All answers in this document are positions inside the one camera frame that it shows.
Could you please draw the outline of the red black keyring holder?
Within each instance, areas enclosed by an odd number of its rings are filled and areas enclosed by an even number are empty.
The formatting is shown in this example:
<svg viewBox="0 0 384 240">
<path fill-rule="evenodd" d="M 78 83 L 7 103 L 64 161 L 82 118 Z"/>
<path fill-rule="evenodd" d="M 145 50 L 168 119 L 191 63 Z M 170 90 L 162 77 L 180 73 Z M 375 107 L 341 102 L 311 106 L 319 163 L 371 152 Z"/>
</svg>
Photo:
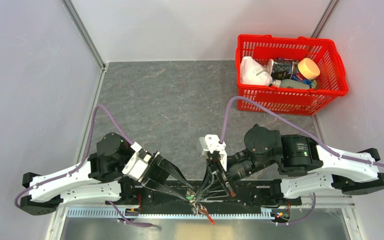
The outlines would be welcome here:
<svg viewBox="0 0 384 240">
<path fill-rule="evenodd" d="M 186 191 L 185 196 L 190 196 L 190 195 L 195 196 L 196 193 L 193 190 L 188 189 Z M 189 202 L 189 205 L 192 207 L 192 212 L 195 216 L 203 215 L 209 220 L 209 222 L 213 226 L 215 225 L 215 221 L 213 220 L 213 218 L 208 213 L 208 210 L 200 202 L 196 202 L 196 201 L 188 201 L 188 202 Z"/>
</svg>

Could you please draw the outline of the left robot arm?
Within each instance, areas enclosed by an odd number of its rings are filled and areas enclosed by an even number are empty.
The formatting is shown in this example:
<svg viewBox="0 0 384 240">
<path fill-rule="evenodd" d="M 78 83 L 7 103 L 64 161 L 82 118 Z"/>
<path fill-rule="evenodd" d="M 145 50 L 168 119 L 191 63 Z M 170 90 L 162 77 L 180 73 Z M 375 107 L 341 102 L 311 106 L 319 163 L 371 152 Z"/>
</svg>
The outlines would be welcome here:
<svg viewBox="0 0 384 240">
<path fill-rule="evenodd" d="M 111 132 L 96 144 L 96 152 L 80 163 L 48 175 L 25 173 L 25 191 L 15 205 L 32 216 L 72 204 L 137 205 L 138 185 L 185 201 L 186 194 L 168 185 L 168 178 L 194 189 L 181 170 L 159 152 L 150 153 L 137 142 Z"/>
</svg>

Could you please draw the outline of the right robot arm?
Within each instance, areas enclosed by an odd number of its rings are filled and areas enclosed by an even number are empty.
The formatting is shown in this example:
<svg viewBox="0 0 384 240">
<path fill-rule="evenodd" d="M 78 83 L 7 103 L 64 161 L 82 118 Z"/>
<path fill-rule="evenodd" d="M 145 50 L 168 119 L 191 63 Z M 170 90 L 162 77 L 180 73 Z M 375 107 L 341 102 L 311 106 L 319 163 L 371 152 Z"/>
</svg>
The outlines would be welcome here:
<svg viewBox="0 0 384 240">
<path fill-rule="evenodd" d="M 322 190 L 339 190 L 350 196 L 384 190 L 384 173 L 376 166 L 380 156 L 375 148 L 341 151 L 335 156 L 310 137 L 282 135 L 260 125 L 250 128 L 243 142 L 244 150 L 227 155 L 216 135 L 200 139 L 207 169 L 197 200 L 234 198 L 237 182 L 272 165 L 277 165 L 282 178 L 271 180 L 262 192 L 262 199 L 270 205 L 284 205 Z"/>
</svg>

